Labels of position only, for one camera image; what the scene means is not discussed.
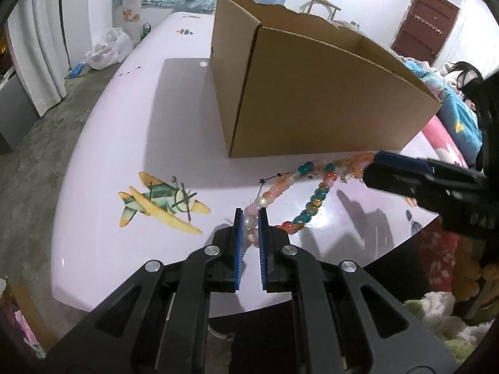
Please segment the small blue floor object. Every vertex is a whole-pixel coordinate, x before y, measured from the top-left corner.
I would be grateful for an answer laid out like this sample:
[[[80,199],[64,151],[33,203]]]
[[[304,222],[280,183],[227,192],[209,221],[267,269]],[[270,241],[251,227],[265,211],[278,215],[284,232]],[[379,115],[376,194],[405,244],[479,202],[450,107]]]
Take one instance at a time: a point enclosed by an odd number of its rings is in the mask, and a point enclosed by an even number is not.
[[[85,70],[85,63],[77,64],[68,74],[68,79],[76,79],[81,76],[82,72]]]

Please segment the fluffy white green rug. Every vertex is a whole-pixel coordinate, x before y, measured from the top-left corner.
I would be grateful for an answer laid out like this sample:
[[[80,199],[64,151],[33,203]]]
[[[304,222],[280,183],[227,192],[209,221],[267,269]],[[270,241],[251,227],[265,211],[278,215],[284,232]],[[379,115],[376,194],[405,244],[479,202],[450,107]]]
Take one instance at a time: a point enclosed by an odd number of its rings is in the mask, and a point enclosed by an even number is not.
[[[429,292],[418,300],[406,300],[404,306],[424,323],[454,354],[462,365],[477,348],[495,318],[481,323],[466,323],[454,316],[455,298],[450,292]]]

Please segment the blue patterned blanket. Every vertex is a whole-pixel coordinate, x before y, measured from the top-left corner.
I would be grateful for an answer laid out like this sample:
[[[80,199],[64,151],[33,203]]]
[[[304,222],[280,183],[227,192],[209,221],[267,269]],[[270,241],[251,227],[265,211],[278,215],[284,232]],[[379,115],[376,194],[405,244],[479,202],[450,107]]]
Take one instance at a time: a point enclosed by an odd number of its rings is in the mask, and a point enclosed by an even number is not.
[[[463,160],[473,166],[481,148],[482,134],[475,111],[458,90],[459,71],[449,73],[450,67],[439,70],[412,57],[403,57],[402,61],[439,100],[442,106],[436,116],[453,139]]]

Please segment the white curtain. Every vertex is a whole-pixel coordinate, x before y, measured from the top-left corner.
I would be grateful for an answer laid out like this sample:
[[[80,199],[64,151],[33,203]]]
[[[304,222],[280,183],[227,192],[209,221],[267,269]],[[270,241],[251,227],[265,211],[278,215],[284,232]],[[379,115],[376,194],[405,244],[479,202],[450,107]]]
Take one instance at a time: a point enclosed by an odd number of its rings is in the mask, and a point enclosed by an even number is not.
[[[67,95],[69,57],[63,41],[61,0],[19,0],[7,18],[13,64],[39,116]]]

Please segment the person with black hair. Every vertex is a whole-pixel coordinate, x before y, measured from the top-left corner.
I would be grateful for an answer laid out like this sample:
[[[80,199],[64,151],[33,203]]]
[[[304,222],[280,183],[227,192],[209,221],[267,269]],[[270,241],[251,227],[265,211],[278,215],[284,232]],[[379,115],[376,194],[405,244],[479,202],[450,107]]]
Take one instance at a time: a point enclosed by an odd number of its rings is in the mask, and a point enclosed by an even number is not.
[[[456,63],[447,63],[444,69],[447,73],[444,75],[444,80],[449,87],[456,93],[468,106],[473,103],[469,95],[463,92],[463,88],[467,84],[477,84],[484,80],[482,73],[477,67],[471,63],[458,61]]]

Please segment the white plastic bag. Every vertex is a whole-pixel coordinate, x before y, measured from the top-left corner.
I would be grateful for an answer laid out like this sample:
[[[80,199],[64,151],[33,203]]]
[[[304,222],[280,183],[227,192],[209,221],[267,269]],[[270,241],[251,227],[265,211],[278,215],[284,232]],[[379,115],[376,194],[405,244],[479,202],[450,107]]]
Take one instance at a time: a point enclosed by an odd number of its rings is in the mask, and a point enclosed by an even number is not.
[[[85,55],[85,64],[101,71],[117,63],[122,63],[133,51],[130,36],[119,28],[112,28],[100,39],[92,51]]]

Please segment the pink floral blanket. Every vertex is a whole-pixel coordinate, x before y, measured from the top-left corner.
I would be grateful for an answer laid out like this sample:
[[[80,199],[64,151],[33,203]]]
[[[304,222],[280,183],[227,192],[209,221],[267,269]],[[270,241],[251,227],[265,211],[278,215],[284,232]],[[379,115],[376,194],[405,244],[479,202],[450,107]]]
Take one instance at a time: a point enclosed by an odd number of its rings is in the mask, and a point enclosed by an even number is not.
[[[467,168],[468,165],[463,158],[461,151],[454,143],[452,137],[445,129],[437,116],[433,116],[422,128],[424,134],[433,150],[435,150],[438,159],[442,162]]]

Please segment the wooden chair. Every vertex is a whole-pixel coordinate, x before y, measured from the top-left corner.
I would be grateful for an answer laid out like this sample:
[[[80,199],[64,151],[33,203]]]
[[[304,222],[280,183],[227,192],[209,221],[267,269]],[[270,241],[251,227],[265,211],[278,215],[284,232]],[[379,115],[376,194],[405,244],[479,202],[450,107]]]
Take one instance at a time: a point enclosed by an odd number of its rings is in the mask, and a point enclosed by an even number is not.
[[[327,14],[324,19],[333,22],[336,14],[342,9],[328,0],[309,0],[300,6],[299,11],[303,14]]]

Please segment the green drink can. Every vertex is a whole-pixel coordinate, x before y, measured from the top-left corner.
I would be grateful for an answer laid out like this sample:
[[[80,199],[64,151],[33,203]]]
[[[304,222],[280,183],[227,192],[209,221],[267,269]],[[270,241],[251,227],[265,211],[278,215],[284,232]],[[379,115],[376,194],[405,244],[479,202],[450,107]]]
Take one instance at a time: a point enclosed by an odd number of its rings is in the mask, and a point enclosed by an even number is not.
[[[144,39],[145,37],[147,37],[149,34],[151,33],[151,25],[150,24],[143,24],[143,27],[142,27],[142,39]]]

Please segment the dark red door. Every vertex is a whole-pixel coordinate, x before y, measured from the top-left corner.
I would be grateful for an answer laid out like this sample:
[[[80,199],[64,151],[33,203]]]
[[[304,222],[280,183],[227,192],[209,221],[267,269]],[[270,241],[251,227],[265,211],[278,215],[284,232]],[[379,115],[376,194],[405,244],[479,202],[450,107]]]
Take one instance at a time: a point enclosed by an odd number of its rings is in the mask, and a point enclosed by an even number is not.
[[[391,48],[402,57],[433,64],[447,41],[459,8],[448,0],[411,0]]]

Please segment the brown cardboard box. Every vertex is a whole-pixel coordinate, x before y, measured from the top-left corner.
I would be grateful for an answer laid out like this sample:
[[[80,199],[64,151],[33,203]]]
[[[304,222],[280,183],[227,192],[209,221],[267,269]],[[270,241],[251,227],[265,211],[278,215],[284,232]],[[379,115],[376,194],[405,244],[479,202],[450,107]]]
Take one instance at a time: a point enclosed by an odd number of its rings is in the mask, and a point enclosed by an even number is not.
[[[232,158],[400,150],[441,107],[370,38],[281,5],[217,0],[210,66]]]

